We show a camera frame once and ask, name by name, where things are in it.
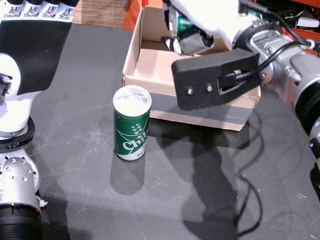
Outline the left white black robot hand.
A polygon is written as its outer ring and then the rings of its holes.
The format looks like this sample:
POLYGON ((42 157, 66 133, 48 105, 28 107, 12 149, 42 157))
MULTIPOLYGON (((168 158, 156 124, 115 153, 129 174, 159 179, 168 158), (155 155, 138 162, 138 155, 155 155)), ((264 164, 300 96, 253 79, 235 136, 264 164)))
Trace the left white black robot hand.
POLYGON ((47 90, 70 32, 76 0, 0 2, 0 137, 26 132, 34 98, 47 90))

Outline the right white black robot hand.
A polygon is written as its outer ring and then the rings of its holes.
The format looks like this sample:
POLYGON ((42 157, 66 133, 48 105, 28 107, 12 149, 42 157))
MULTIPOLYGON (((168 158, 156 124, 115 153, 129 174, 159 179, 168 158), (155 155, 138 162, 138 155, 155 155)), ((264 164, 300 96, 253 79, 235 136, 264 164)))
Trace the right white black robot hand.
POLYGON ((178 55, 192 56, 214 48, 215 37, 228 50, 257 18, 239 13, 237 0, 164 0, 162 11, 171 36, 161 41, 178 55))

